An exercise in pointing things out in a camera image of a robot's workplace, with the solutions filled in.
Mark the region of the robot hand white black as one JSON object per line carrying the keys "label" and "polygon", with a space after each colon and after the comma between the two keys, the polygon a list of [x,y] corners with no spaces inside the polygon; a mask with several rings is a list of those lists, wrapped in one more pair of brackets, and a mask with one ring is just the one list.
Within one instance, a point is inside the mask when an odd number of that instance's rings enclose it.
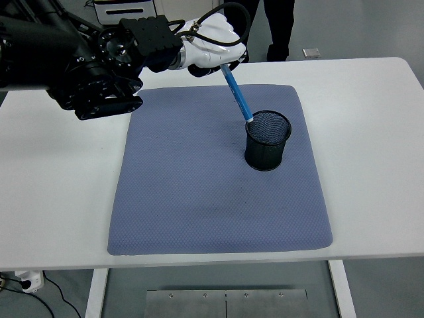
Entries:
{"label": "robot hand white black", "polygon": [[246,57],[246,46],[220,13],[202,22],[186,22],[177,35],[183,46],[169,69],[188,69],[191,75],[200,78],[220,70],[223,64],[235,68]]}

